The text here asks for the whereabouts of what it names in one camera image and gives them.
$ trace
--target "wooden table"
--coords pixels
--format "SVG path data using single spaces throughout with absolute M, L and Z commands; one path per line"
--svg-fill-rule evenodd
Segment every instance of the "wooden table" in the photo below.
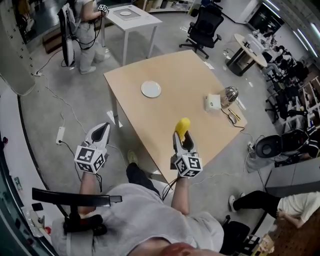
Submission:
M 220 110 L 205 111 L 205 96 L 218 94 L 224 87 L 192 50 L 135 62 L 104 76 L 110 88 L 116 125 L 119 126 L 118 101 L 167 182 L 177 177 L 177 171 L 170 170 L 170 157 L 175 153 L 173 133 L 181 118 L 188 117 L 191 121 L 189 131 L 203 166 L 241 130 L 233 127 Z M 159 97 L 142 94 L 141 85 L 149 80 L 161 86 Z M 244 127 L 247 121 L 238 105 L 233 103 L 230 108 L 241 118 L 236 125 Z
M 250 51 L 249 48 L 245 47 L 244 39 L 245 37 L 240 34 L 234 34 L 235 40 L 240 45 L 240 49 L 233 55 L 233 57 L 226 62 L 226 65 L 228 68 L 234 73 L 235 75 L 242 77 L 242 75 L 252 67 L 253 64 L 258 63 L 262 67 L 267 66 L 267 61 L 265 57 L 262 54 L 255 55 L 252 51 Z M 238 61 L 243 58 L 245 55 L 249 56 L 252 61 L 244 68 L 241 69 L 241 67 L 238 65 Z

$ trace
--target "gray floor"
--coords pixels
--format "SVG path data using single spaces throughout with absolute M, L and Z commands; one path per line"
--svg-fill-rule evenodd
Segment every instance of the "gray floor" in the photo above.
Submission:
M 186 50 L 187 48 L 179 48 L 178 45 L 182 44 L 187 38 L 189 23 L 195 21 L 195 18 L 183 13 L 161 13 L 156 16 L 163 21 L 163 24 L 156 34 L 153 56 Z M 127 63 L 145 59 L 151 32 L 150 29 L 143 29 L 139 33 L 132 32 L 129 34 Z M 259 135 L 275 134 L 275 127 L 264 110 L 268 85 L 261 75 L 260 69 L 253 66 L 243 77 L 238 77 L 231 73 L 225 65 L 226 54 L 224 50 L 229 48 L 229 55 L 232 56 L 232 51 L 235 52 L 239 48 L 237 42 L 233 40 L 233 34 L 245 35 L 250 31 L 244 25 L 234 24 L 228 18 L 225 18 L 216 32 L 221 35 L 222 41 L 219 41 L 214 49 L 205 49 L 210 55 L 207 62 L 214 67 L 212 72 L 225 87 L 235 86 L 238 88 L 239 99 L 245 107 L 243 114 L 248 122 L 245 132 L 250 133 L 255 140 Z M 106 113 L 111 110 L 111 103 L 103 73 L 120 66 L 123 35 L 116 26 L 106 28 L 105 34 L 107 37 L 106 46 L 112 56 L 104 63 L 97 64 L 96 72 L 80 75 L 77 68 L 62 68 L 62 52 L 54 56 L 43 69 L 43 73 L 50 81 L 50 88 L 73 106 L 86 131 L 99 123 L 110 122 Z M 74 47 L 78 60 L 79 46 L 74 44 Z M 205 61 L 201 53 L 199 53 L 199 56 Z M 32 57 L 34 67 L 41 67 L 49 58 L 42 46 L 32 53 Z M 73 156 L 66 146 L 56 145 L 55 143 L 58 128 L 63 125 L 60 111 L 65 118 L 63 140 L 70 145 L 72 150 L 76 150 L 77 145 L 85 138 L 85 133 L 75 120 L 71 108 L 52 97 L 51 92 L 45 86 L 48 86 L 48 81 L 45 77 L 39 77 L 37 78 L 36 88 L 29 95 L 21 98 L 27 134 L 43 178 L 49 188 L 53 191 L 77 193 L 80 182 L 74 169 Z M 156 170 L 156 166 L 124 113 L 120 112 L 119 115 L 123 127 L 120 131 L 116 131 L 114 125 L 112 125 L 110 144 L 120 148 L 124 157 L 126 157 L 128 149 L 134 149 L 137 151 L 143 169 L 147 171 Z M 201 175 L 190 180 L 192 183 L 198 183 L 214 174 L 229 173 L 235 175 L 218 175 L 207 178 L 202 183 L 191 185 L 192 212 L 208 211 L 219 221 L 223 221 L 225 216 L 230 214 L 228 210 L 230 194 L 239 195 L 241 192 L 250 193 L 254 190 L 263 189 L 257 171 L 253 173 L 247 173 L 246 171 L 242 174 L 248 153 L 247 143 L 250 140 L 250 136 L 239 133 L 204 167 Z M 108 151 L 110 153 L 108 162 L 104 169 L 99 171 L 103 178 L 103 192 L 107 192 L 112 186 L 128 182 L 121 155 L 114 148 L 109 148 Z M 264 183 L 270 169 L 269 166 L 260 170 Z M 241 210 L 236 214 L 232 213 L 231 217 L 233 220 L 241 221 L 254 228 L 262 213 L 261 210 Z

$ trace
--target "gray t-shirt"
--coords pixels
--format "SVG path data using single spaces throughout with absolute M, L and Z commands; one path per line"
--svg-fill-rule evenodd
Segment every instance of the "gray t-shirt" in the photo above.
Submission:
M 216 252 L 222 247 L 224 231 L 207 212 L 184 216 L 165 205 L 154 191 L 136 184 L 121 184 L 108 195 L 122 196 L 122 202 L 88 214 L 102 216 L 108 229 L 105 235 L 69 233 L 67 239 L 64 220 L 53 222 L 51 241 L 59 255 L 126 256 L 140 243 L 156 237 Z

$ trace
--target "white power adapter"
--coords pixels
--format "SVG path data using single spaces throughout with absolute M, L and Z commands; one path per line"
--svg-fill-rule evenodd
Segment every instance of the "white power adapter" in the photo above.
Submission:
M 254 150 L 254 144 L 253 144 L 251 141 L 248 142 L 247 146 L 248 146 L 248 151 L 249 151 L 249 153 L 255 151 L 255 150 Z
M 58 145 L 61 145 L 61 143 L 59 141 L 63 141 L 64 139 L 64 134 L 65 134 L 65 128 L 60 126 L 59 130 L 58 130 L 58 134 L 56 136 L 56 140 L 55 143 L 57 143 Z

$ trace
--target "white sneaker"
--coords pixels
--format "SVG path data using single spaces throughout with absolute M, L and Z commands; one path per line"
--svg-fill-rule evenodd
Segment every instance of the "white sneaker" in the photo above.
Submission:
M 233 194 L 230 195 L 230 197 L 229 197 L 229 206 L 230 206 L 231 211 L 234 212 L 234 213 L 236 212 L 236 210 L 234 208 L 234 202 L 235 201 L 236 201 L 235 196 Z
M 110 58 L 110 54 L 109 53 L 106 53 L 104 55 L 104 58 L 102 60 L 97 60 L 97 59 L 94 59 L 94 62 L 95 63 L 100 63 L 100 62 L 104 62 L 105 60 L 109 59 Z
M 94 72 L 94 71 L 96 71 L 96 67 L 95 67 L 95 66 L 91 66 L 88 71 L 81 71 L 81 70 L 80 70 L 80 74 L 81 74 L 81 75 L 85 75 L 85 74 L 92 73 L 92 72 Z
M 138 157 L 133 150 L 128 151 L 127 159 L 128 159 L 129 164 L 136 163 L 136 165 L 138 165 Z

